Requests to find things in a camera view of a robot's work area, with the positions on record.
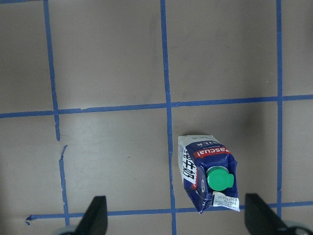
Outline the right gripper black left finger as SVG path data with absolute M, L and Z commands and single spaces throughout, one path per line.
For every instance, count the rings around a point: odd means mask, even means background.
M 108 229 L 106 196 L 95 196 L 74 231 L 75 235 L 105 235 Z

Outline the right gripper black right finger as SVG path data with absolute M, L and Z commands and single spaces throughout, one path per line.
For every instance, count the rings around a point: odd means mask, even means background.
M 245 226 L 251 235 L 287 235 L 288 227 L 256 193 L 245 195 Z

